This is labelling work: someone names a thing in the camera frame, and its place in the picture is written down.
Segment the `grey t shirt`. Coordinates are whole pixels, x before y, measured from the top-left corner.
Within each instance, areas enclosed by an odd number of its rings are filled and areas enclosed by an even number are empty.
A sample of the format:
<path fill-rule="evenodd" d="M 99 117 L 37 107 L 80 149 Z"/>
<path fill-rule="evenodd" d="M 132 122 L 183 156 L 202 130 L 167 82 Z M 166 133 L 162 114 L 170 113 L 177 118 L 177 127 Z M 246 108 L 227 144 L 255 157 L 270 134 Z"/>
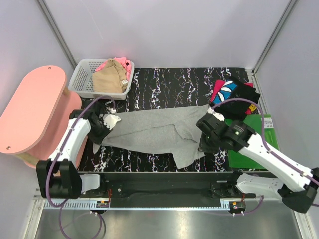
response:
<path fill-rule="evenodd" d="M 198 150 L 198 120 L 208 105 L 117 113 L 121 119 L 101 145 L 147 154 L 171 153 L 177 168 L 205 156 Z"/>

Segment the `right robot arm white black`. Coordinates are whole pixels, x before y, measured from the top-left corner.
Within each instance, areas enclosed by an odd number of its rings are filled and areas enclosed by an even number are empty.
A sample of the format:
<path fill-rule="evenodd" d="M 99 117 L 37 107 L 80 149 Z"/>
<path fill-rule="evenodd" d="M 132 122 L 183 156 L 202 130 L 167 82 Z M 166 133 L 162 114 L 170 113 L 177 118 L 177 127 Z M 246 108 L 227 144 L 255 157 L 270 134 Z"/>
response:
<path fill-rule="evenodd" d="M 274 178 L 237 173 L 226 185 L 231 197 L 255 194 L 280 199 L 298 213 L 306 213 L 313 205 L 319 188 L 319 170 L 305 167 L 265 143 L 251 127 L 240 121 L 227 125 L 220 113 L 206 113 L 196 124 L 201 130 L 200 150 L 217 147 L 232 150 L 257 162 Z"/>

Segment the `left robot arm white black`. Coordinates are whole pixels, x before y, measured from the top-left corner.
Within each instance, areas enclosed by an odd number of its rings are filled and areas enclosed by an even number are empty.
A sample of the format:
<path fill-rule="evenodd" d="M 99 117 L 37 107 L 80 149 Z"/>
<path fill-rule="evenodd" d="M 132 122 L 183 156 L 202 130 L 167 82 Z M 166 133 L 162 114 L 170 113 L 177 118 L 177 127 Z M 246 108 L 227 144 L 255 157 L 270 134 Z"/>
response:
<path fill-rule="evenodd" d="M 91 191 L 96 197 L 103 197 L 108 185 L 98 174 L 79 174 L 76 160 L 84 140 L 90 139 L 99 146 L 107 135 L 121 121 L 115 114 L 102 119 L 100 103 L 94 103 L 86 110 L 75 109 L 69 115 L 67 130 L 55 151 L 46 161 L 36 165 L 36 173 L 42 197 L 77 199 Z"/>

